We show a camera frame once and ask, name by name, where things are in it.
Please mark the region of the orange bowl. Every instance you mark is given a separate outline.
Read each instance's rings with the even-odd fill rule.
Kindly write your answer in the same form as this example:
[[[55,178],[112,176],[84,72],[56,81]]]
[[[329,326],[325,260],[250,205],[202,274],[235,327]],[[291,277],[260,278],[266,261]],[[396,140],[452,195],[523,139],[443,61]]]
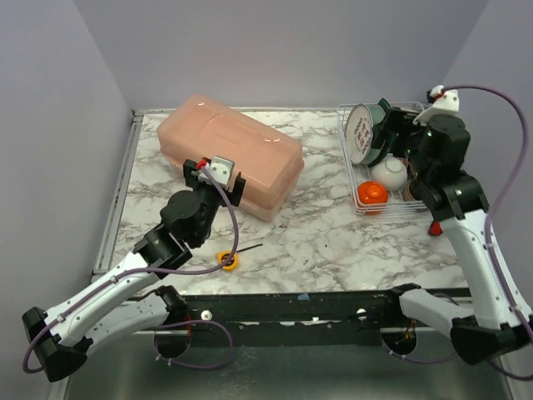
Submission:
[[[356,189],[356,205],[367,215],[384,211],[388,202],[388,191],[379,182],[365,181]]]

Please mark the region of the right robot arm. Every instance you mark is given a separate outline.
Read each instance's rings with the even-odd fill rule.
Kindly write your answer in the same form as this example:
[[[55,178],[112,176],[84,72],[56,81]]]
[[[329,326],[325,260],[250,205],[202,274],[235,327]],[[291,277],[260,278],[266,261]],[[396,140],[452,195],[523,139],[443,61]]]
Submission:
[[[497,247],[481,184],[462,168],[471,135],[450,113],[430,115],[389,107],[372,131],[385,149],[405,157],[415,194],[448,237],[471,293],[471,307],[456,306],[409,283],[386,293],[389,321],[414,319],[451,340],[470,365],[532,342],[532,310],[520,295]]]

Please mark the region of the brown beige bowl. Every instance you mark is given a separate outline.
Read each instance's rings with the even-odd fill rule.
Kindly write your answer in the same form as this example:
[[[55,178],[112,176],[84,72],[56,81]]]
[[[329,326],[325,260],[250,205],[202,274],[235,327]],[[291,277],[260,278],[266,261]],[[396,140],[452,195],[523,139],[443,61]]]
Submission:
[[[406,202],[420,202],[421,195],[417,189],[417,180],[409,180],[402,189],[403,198]]]

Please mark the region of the light green round plate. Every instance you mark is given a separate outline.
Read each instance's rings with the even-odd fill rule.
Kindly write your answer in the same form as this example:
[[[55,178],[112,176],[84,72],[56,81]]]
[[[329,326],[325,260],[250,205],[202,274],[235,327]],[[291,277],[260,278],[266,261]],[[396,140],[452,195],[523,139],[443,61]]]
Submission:
[[[379,128],[381,122],[386,115],[386,109],[388,102],[385,99],[381,99],[377,104],[371,104],[368,109],[371,114],[371,146],[368,150],[364,164],[370,167],[375,160],[380,156],[381,150],[385,143],[385,136]]]

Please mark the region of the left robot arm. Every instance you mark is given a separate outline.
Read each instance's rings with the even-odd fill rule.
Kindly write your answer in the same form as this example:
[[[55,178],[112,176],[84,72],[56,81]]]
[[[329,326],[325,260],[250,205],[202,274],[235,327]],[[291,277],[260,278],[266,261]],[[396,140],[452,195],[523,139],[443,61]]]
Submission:
[[[22,316],[29,341],[22,368],[44,373],[51,383],[76,372],[103,345],[144,329],[190,330],[196,320],[172,287],[161,286],[126,305],[126,300],[168,275],[188,275],[183,265],[192,249],[209,238],[220,207],[239,205],[246,181],[224,157],[185,161],[186,189],[175,192],[160,211],[161,221],[123,260],[68,300]]]

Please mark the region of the white plate with characters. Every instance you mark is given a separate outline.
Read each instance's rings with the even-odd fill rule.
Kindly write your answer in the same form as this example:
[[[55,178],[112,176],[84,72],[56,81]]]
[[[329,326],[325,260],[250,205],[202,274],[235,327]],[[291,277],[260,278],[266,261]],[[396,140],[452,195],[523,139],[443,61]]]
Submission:
[[[352,164],[361,164],[371,149],[372,116],[368,106],[355,106],[346,121],[346,150]]]

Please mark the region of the teal square plate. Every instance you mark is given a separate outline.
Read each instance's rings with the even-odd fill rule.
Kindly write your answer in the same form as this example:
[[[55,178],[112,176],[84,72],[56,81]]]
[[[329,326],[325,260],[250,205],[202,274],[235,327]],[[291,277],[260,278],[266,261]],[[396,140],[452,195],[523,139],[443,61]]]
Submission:
[[[371,111],[371,146],[366,156],[367,166],[374,167],[388,154],[391,134],[388,132],[386,123],[388,122],[390,103],[382,98],[376,105],[369,107]]]

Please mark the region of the white bowl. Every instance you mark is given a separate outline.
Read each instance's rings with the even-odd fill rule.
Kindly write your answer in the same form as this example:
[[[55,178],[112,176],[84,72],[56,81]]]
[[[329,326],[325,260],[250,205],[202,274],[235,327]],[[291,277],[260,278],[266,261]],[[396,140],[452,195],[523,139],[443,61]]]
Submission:
[[[380,183],[388,192],[399,191],[406,184],[406,165],[396,157],[387,157],[371,170],[371,180]]]

